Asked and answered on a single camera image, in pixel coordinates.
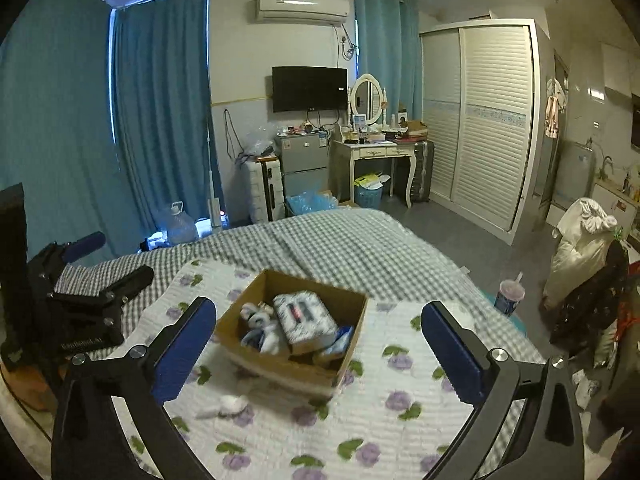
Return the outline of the teal corner curtain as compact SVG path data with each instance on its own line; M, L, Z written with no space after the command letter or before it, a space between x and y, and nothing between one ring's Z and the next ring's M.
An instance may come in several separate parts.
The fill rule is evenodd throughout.
M422 116L422 51L414 0L354 0L358 70L386 89L390 114Z

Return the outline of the white stuffed laundry bag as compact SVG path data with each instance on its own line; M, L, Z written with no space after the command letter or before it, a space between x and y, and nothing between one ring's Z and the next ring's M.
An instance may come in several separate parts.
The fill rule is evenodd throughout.
M578 198L568 207L552 231L559 244L542 294L548 311L558 308L604 266L617 227L617 220L590 197Z

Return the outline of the white suitcase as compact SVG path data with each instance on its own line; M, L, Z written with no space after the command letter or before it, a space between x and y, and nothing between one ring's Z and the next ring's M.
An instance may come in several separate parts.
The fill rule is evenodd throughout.
M253 223L285 218L285 199L280 160L262 157L242 166L248 196L248 213Z

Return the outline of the clear water jug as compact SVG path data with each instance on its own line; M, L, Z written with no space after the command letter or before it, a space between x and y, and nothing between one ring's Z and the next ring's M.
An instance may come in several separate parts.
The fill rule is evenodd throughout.
M198 229L194 220L184 210L181 200L169 206L164 232L171 246L188 244L198 240Z

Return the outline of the white louvered wardrobe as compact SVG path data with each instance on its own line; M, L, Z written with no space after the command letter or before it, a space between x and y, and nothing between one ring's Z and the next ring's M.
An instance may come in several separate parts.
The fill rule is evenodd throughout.
M540 144L539 34L530 18L440 25L420 36L431 198L512 244Z

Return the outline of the dark suitcase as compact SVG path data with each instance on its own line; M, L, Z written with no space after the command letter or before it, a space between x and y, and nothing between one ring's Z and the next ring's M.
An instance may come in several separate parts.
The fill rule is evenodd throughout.
M428 202L431 196L432 175L435 155L435 144L432 141L416 142L416 170L411 183L411 200L413 203Z

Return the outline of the small grey fridge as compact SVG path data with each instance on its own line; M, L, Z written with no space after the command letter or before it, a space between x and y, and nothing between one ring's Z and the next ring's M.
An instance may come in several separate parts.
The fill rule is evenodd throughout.
M284 195L325 191L329 184L329 141L318 134L288 134L276 139Z

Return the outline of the teal window curtain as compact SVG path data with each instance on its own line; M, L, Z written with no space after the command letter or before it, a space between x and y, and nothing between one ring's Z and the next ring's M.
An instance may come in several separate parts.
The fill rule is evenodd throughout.
M1 183L23 185L30 252L100 231L135 252L183 203L222 199L209 0L29 0L1 45Z

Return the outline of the floral tissue pack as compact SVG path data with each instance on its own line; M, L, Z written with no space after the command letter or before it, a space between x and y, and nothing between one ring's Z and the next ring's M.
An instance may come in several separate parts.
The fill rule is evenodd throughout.
M301 290L277 295L273 307L292 356L322 350L335 340L338 326L314 292Z

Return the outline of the black wall television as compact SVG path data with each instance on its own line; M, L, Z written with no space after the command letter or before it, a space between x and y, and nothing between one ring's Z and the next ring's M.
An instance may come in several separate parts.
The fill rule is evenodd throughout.
M275 113L346 110L346 68L274 66L271 101Z

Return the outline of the white oval vanity mirror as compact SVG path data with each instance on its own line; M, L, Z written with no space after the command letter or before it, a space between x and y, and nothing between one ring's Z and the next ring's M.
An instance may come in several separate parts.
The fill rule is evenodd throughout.
M361 75L349 93L352 119L360 125L372 126L382 116L383 88L375 76Z

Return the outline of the grey washing machine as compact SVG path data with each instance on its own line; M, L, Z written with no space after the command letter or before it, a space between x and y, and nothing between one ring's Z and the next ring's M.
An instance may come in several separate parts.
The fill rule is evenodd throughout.
M563 141L560 148L558 171L552 194L552 204L567 209L578 198L591 191L596 154L584 144Z

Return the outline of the brown cardboard box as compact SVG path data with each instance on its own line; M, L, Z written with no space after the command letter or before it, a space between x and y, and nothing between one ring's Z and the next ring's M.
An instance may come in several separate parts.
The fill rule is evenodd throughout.
M265 270L217 322L233 362L308 396L329 399L363 328L360 292Z

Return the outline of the blue plastic bag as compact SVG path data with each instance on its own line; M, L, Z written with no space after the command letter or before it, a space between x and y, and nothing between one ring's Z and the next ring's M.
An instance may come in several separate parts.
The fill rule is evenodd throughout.
M312 192L288 196L286 198L286 211L290 216L300 216L311 212L320 212L338 208L338 201L331 192Z

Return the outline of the plastic drink cup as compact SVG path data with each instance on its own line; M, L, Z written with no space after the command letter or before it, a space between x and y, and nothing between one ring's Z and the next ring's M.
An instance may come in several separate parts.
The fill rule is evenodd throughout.
M523 273L520 272L513 280L503 280L499 285L495 307L505 316L510 316L525 297L522 277Z

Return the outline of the small white sock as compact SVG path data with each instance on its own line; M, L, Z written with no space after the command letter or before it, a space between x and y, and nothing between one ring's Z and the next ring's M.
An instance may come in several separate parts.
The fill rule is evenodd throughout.
M247 408L246 396L221 396L209 406L201 408L195 415L196 419L210 419L215 417L234 417Z

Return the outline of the blue small tissue packet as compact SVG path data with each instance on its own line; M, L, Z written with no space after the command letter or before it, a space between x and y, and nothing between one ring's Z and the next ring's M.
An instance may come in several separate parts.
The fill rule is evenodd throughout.
M355 329L352 326L340 327L332 344L322 350L322 356L329 361L338 359L342 356L350 344L354 330Z

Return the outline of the white air conditioner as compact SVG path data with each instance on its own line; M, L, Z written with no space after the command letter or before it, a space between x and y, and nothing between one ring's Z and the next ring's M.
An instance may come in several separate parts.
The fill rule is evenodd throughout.
M256 0L257 21L345 23L347 0Z

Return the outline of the white dressing table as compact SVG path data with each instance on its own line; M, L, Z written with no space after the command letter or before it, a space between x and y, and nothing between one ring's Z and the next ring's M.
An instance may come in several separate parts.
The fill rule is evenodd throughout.
M408 159L409 173L405 190L405 202L412 207L411 185L416 175L416 144L413 142L384 141L373 144L349 144L343 141L332 141L329 148L329 189L337 197L355 200L354 182L356 179L356 163L360 160L390 160L390 195L394 192L395 162L397 159Z

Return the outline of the floral quilted mat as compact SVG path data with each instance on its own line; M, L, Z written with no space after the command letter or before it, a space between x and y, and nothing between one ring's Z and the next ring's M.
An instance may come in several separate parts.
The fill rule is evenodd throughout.
M126 343L149 344L198 297L218 321L175 400L178 433L218 479L419 479L472 408L461 402L420 331L420 304L338 290L333 317L354 330L328 366L242 345L242 307L270 304L279 275L213 260L187 263Z

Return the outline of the blue waste basket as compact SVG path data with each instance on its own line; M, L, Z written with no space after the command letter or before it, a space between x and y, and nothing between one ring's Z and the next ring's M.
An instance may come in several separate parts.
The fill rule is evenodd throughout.
M365 174L354 181L355 202L361 208L380 208L389 174Z

